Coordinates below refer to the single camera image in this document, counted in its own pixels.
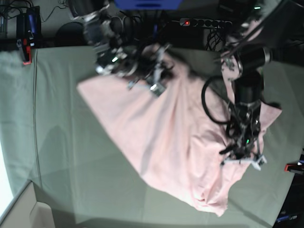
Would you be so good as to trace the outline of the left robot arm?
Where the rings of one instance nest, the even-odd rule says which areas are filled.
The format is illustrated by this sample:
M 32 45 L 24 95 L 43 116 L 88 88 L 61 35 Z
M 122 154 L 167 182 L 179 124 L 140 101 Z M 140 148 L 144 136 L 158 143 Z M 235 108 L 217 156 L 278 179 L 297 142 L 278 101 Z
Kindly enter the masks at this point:
M 260 146 L 262 132 L 261 108 L 264 79 L 259 68 L 278 57 L 278 48 L 301 27 L 304 20 L 304 3 L 301 0 L 254 0 L 245 16 L 233 25 L 226 36 L 219 58 L 222 73 L 208 79 L 201 92 L 202 107 L 208 117 L 205 93 L 215 81 L 225 84 L 230 118 L 212 119 L 226 127 L 231 139 L 222 164 L 249 163 L 255 169 L 267 162 Z

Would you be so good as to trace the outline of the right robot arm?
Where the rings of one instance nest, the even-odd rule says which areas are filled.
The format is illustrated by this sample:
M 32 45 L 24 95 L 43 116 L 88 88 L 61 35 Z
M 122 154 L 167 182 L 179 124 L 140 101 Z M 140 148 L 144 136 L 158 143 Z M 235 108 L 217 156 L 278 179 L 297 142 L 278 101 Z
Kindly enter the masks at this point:
M 164 54 L 169 44 L 160 45 L 152 54 L 144 54 L 149 45 L 160 42 L 165 25 L 161 16 L 152 20 L 131 15 L 133 11 L 164 12 L 176 10 L 179 0 L 115 0 L 124 18 L 119 18 L 121 30 L 114 28 L 114 16 L 110 15 L 109 0 L 70 0 L 68 6 L 75 19 L 84 21 L 84 38 L 96 53 L 96 71 L 104 76 L 115 74 L 126 78 L 129 89 L 144 81 L 150 91 L 160 96 L 166 87 L 164 79 L 170 67 L 164 63 Z

